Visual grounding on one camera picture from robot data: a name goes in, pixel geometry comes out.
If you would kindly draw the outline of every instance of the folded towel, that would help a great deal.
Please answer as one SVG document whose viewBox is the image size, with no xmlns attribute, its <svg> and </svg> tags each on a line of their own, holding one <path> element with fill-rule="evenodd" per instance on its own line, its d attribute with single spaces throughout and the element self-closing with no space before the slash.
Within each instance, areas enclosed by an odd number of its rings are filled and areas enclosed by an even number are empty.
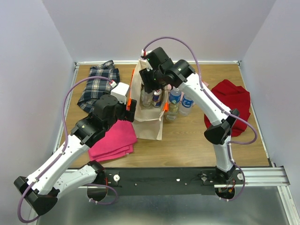
<svg viewBox="0 0 300 225">
<path fill-rule="evenodd" d="M 89 156 L 91 160 L 97 161 L 119 158 L 133 152 L 133 144 L 136 142 L 131 122 L 118 120 L 105 137 L 89 149 Z"/>
<path fill-rule="evenodd" d="M 241 86 L 235 86 L 229 80 L 223 80 L 218 83 L 211 92 L 226 106 L 231 109 L 237 108 L 240 112 L 240 117 L 248 121 L 251 113 L 250 108 L 250 93 Z M 206 115 L 204 122 L 208 128 L 211 124 Z M 247 128 L 247 125 L 237 120 L 232 128 L 232 136 L 239 136 Z"/>
<path fill-rule="evenodd" d="M 112 60 L 90 67 L 90 76 L 104 76 L 114 80 L 116 83 L 120 82 L 119 70 L 114 68 Z M 112 87 L 108 81 L 100 79 L 89 80 L 77 105 L 85 112 L 91 113 L 94 110 L 96 101 L 103 95 L 103 91 L 111 89 Z"/>
</svg>

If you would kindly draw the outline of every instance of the bottle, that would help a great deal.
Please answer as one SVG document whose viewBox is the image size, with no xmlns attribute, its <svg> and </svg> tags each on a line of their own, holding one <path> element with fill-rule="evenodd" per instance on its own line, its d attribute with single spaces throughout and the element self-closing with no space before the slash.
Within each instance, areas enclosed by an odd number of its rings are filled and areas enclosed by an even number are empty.
<svg viewBox="0 0 300 225">
<path fill-rule="evenodd" d="M 142 91 L 141 91 L 141 101 L 142 101 L 142 105 L 145 108 L 149 108 L 151 106 L 152 98 L 153 98 L 153 92 L 152 93 L 147 93 L 147 92 L 145 92 L 145 89 L 142 89 Z"/>
<path fill-rule="evenodd" d="M 156 90 L 154 93 L 153 93 L 153 102 L 152 102 L 152 105 L 156 108 L 160 107 L 161 106 L 161 96 L 162 96 L 162 90 L 159 89 L 159 90 Z"/>
<path fill-rule="evenodd" d="M 183 116 L 188 116 L 191 113 L 192 105 L 193 100 L 189 96 L 184 94 L 181 101 L 181 105 L 179 107 L 179 113 Z"/>
<path fill-rule="evenodd" d="M 169 111 L 165 114 L 165 118 L 168 122 L 173 122 L 179 111 L 178 103 L 175 100 L 169 103 Z"/>
<path fill-rule="evenodd" d="M 169 101 L 170 102 L 176 101 L 176 103 L 178 103 L 180 101 L 180 97 L 181 97 L 181 90 L 179 90 L 179 88 L 173 87 L 173 89 L 170 90 Z"/>
</svg>

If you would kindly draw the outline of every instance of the pink towel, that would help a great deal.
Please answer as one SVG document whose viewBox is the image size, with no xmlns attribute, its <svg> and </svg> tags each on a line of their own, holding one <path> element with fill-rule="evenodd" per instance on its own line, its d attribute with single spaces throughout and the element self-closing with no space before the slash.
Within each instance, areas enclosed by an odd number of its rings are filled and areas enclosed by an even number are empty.
<svg viewBox="0 0 300 225">
<path fill-rule="evenodd" d="M 119 158 L 133 152 L 133 144 L 137 142 L 131 122 L 118 120 L 106 132 L 105 137 L 89 149 L 91 160 L 105 161 Z"/>
</svg>

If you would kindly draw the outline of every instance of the black metal plate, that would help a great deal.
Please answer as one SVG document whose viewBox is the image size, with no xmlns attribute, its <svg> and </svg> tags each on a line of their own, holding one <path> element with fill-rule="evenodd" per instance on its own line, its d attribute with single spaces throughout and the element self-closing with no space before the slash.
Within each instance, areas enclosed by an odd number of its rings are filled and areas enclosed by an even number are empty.
<svg viewBox="0 0 300 225">
<path fill-rule="evenodd" d="M 215 171 L 215 167 L 106 168 L 105 175 L 119 195 L 215 195 L 214 185 L 219 184 L 213 181 Z M 241 183 L 238 173 L 233 174 L 236 184 Z M 113 179 L 116 174 L 118 182 Z"/>
</svg>

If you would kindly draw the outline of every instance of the white wall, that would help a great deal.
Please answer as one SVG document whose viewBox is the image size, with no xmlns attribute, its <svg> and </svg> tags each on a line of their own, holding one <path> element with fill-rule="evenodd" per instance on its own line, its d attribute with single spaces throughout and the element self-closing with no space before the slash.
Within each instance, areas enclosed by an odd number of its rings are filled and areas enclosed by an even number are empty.
<svg viewBox="0 0 300 225">
<path fill-rule="evenodd" d="M 0 18 L 0 224 L 16 225 L 13 182 L 50 156 L 74 63 L 41 0 L 2 1 Z"/>
<path fill-rule="evenodd" d="M 300 212 L 300 2 L 277 0 L 242 62 L 267 150 Z"/>
<path fill-rule="evenodd" d="M 175 36 L 198 60 L 241 60 L 275 0 L 43 0 L 75 61 L 137 60 L 152 39 Z M 191 60 L 161 41 L 173 60 Z"/>
</svg>

